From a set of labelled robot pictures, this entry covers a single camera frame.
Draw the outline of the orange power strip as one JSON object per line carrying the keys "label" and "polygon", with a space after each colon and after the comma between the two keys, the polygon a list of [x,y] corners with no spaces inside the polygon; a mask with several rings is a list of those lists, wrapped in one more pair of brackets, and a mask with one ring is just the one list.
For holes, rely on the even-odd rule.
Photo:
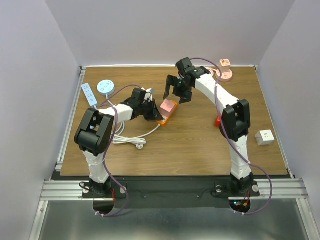
{"label": "orange power strip", "polygon": [[173,100],[170,100],[170,101],[172,101],[172,102],[175,103],[175,107],[174,107],[173,111],[170,112],[169,114],[162,115],[163,118],[164,118],[163,121],[156,121],[156,123],[157,123],[158,125],[162,126],[162,127],[165,126],[165,125],[169,122],[169,120],[172,118],[172,116],[174,115],[174,113],[175,113],[175,111],[176,111],[176,109],[177,109],[177,107],[178,107],[178,103],[177,103],[177,102],[175,102],[175,101],[173,101]]}

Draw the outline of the pink round socket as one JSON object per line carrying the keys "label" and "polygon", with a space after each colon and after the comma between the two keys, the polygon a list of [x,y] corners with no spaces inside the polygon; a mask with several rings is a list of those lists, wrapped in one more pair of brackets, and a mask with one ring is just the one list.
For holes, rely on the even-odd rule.
{"label": "pink round socket", "polygon": [[214,77],[216,80],[219,79],[219,82],[229,82],[233,77],[233,72],[231,69],[229,69],[228,71],[223,71],[221,75],[220,71],[217,69],[215,71]]}

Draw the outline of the red cube adapter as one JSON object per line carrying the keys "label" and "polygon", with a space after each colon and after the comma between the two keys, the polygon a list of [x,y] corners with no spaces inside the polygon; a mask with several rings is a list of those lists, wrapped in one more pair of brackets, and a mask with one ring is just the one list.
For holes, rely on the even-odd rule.
{"label": "red cube adapter", "polygon": [[217,118],[216,118],[216,120],[215,120],[214,126],[215,126],[215,127],[217,127],[217,128],[219,128],[219,127],[220,127],[220,125],[221,125],[220,118],[219,118],[219,117],[217,117]]}

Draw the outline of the pink cube adapter with drawing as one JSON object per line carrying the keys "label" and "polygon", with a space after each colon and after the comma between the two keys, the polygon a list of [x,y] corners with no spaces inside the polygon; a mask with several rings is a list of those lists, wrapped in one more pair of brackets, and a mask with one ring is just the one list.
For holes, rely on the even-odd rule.
{"label": "pink cube adapter with drawing", "polygon": [[219,60],[219,66],[222,73],[226,73],[230,70],[231,62],[229,59],[220,59]]}

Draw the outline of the grey round socket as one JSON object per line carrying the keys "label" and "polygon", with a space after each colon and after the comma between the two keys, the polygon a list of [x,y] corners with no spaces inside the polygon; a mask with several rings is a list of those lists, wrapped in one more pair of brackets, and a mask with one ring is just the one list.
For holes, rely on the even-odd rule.
{"label": "grey round socket", "polygon": [[97,84],[97,91],[103,95],[111,95],[115,92],[115,84],[112,80],[104,79]]}

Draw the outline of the light blue power strip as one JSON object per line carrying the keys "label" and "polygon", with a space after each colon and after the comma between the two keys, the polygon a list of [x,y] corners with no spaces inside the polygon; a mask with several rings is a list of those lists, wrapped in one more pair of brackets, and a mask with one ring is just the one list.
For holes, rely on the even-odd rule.
{"label": "light blue power strip", "polygon": [[81,85],[81,89],[85,95],[85,98],[91,108],[97,109],[98,101],[88,83],[84,83]]}

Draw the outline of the white cube adapter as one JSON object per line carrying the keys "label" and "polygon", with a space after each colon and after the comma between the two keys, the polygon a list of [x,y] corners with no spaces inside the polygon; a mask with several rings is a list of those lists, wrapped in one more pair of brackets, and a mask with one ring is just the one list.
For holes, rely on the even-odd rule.
{"label": "white cube adapter", "polygon": [[275,141],[275,137],[270,129],[258,131],[255,134],[255,139],[259,146],[270,145]]}

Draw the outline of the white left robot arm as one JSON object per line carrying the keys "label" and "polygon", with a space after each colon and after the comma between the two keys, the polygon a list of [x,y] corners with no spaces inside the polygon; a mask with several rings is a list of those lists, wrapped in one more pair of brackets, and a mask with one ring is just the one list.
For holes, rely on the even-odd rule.
{"label": "white left robot arm", "polygon": [[116,134],[117,125],[143,116],[146,121],[162,121],[164,118],[153,98],[154,90],[136,87],[131,97],[106,109],[88,108],[76,131],[74,141],[83,152],[89,168],[89,185],[83,189],[100,197],[111,193],[108,182],[106,153]]}

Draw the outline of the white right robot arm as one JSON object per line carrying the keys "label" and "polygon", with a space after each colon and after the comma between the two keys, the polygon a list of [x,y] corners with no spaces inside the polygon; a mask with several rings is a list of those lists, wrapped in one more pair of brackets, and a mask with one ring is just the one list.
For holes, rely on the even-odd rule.
{"label": "white right robot arm", "polygon": [[229,143],[232,179],[230,189],[233,194],[242,195],[254,180],[247,150],[251,126],[249,102],[231,95],[207,68],[194,66],[188,57],[178,61],[175,66],[178,76],[167,76],[163,98],[169,96],[170,87],[173,87],[172,93],[180,98],[179,103],[188,103],[192,100],[192,89],[196,89],[216,106],[220,132]]}

